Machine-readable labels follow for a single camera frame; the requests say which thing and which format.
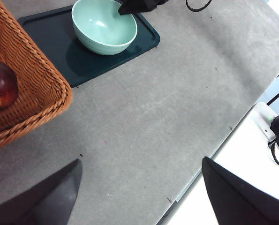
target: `bowl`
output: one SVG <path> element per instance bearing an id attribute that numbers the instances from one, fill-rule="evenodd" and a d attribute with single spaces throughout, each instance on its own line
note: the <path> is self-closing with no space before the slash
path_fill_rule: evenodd
<path id="1" fill-rule="evenodd" d="M 75 33 L 89 50 L 101 55 L 124 51 L 137 35 L 132 15 L 120 15 L 114 0 L 78 0 L 72 9 Z"/>

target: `black cable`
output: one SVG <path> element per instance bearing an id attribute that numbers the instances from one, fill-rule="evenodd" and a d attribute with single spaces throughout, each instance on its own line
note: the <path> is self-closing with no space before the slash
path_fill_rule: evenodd
<path id="1" fill-rule="evenodd" d="M 192 8 L 192 7 L 189 6 L 188 0 L 185 0 L 187 8 L 188 8 L 190 11 L 195 12 L 195 13 L 200 12 L 200 11 L 202 11 L 203 9 L 205 9 L 207 6 L 209 6 L 209 4 L 210 4 L 211 1 L 212 1 L 212 0 L 209 0 L 209 1 L 207 2 L 207 4 L 204 5 L 202 8 Z"/>
<path id="2" fill-rule="evenodd" d="M 279 165 L 279 161 L 277 160 L 277 157 L 276 157 L 276 154 L 275 154 L 276 143 L 279 147 L 279 140 L 275 140 L 275 142 L 271 145 L 271 154 L 272 154 L 272 157 L 274 158 L 275 162 Z"/>
<path id="3" fill-rule="evenodd" d="M 273 97 L 273 98 L 267 103 L 267 105 L 272 104 L 274 101 L 276 101 L 277 98 L 279 98 L 279 93 L 278 93 L 275 97 Z"/>

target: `gray table surface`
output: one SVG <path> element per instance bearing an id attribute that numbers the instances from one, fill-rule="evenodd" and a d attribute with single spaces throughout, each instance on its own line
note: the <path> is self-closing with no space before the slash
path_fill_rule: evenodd
<path id="1" fill-rule="evenodd" d="M 75 1 L 4 2 L 19 18 Z M 279 17 L 263 0 L 201 13 L 170 0 L 144 16 L 158 48 L 75 88 L 68 111 L 0 149 L 0 203 L 82 154 L 70 225 L 156 224 L 278 75 Z"/>

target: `apple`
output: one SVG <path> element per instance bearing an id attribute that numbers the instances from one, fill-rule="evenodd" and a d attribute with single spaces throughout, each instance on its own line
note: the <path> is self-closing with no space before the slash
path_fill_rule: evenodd
<path id="1" fill-rule="evenodd" d="M 0 110 L 11 106 L 18 97 L 15 72 L 5 63 L 0 62 Z"/>

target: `wicker basket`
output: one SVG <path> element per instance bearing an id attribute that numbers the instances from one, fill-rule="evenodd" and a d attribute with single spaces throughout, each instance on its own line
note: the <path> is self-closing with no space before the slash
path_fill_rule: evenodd
<path id="1" fill-rule="evenodd" d="M 0 148 L 64 112 L 73 93 L 0 1 L 0 61 L 16 73 L 19 97 L 0 111 Z"/>

